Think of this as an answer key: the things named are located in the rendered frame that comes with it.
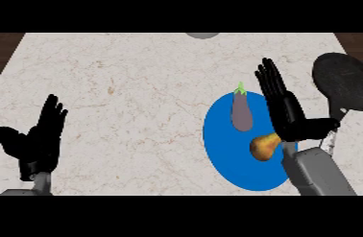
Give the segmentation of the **grey round object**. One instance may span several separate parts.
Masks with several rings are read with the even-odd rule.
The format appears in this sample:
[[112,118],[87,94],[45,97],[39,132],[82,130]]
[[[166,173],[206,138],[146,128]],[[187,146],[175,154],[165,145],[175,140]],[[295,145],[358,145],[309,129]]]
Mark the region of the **grey round object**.
[[186,33],[187,36],[197,39],[208,39],[215,37],[219,33]]

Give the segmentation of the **blue plate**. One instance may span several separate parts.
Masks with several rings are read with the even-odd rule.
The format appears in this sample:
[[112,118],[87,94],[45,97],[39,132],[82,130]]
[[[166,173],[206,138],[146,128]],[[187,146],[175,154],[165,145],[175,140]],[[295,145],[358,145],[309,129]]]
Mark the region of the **blue plate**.
[[234,93],[225,94],[211,105],[202,125],[203,148],[215,170],[224,179],[249,191],[267,191],[287,179],[281,167],[281,146],[271,159],[259,161],[249,152],[249,143],[258,136],[273,133],[265,98],[247,92],[246,102],[252,113],[252,129],[239,131],[231,123]]

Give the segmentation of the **black frying pan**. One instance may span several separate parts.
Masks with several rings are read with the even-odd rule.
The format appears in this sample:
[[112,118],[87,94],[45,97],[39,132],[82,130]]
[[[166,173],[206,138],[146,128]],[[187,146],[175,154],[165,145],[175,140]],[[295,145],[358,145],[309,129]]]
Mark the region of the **black frying pan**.
[[351,110],[363,111],[363,61],[342,53],[320,55],[311,68],[314,86],[326,98],[329,117],[317,121],[312,138],[333,154],[339,125]]

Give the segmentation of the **yellow-brown pear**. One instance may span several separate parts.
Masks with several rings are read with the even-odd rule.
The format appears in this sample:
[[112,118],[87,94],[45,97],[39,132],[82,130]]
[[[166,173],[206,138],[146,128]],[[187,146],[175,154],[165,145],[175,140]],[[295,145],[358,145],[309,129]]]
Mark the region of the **yellow-brown pear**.
[[255,137],[249,143],[249,152],[253,158],[259,161],[268,161],[280,142],[281,140],[276,133]]

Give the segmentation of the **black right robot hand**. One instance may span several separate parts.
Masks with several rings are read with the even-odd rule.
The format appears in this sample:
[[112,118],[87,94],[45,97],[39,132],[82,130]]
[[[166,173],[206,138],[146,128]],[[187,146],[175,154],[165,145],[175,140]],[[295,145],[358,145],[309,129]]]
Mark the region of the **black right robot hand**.
[[262,58],[255,77],[267,101],[273,130],[281,141],[318,140],[340,126],[335,118],[308,119],[295,94],[286,89],[271,59]]

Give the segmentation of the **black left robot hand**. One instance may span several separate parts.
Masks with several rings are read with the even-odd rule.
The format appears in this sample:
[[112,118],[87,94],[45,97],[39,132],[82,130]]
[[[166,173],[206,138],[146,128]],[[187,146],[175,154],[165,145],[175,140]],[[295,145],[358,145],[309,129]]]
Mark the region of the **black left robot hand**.
[[57,165],[60,135],[67,110],[50,94],[42,105],[36,125],[28,134],[10,127],[0,127],[0,146],[17,159],[19,179],[31,181],[38,173],[50,173]]

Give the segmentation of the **purple eggplant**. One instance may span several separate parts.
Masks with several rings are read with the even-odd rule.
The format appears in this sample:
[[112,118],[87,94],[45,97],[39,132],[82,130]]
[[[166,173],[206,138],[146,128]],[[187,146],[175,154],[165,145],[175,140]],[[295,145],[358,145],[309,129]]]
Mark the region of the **purple eggplant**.
[[252,113],[246,100],[246,90],[243,89],[242,83],[237,83],[237,88],[234,90],[231,123],[237,131],[249,131],[252,129]]

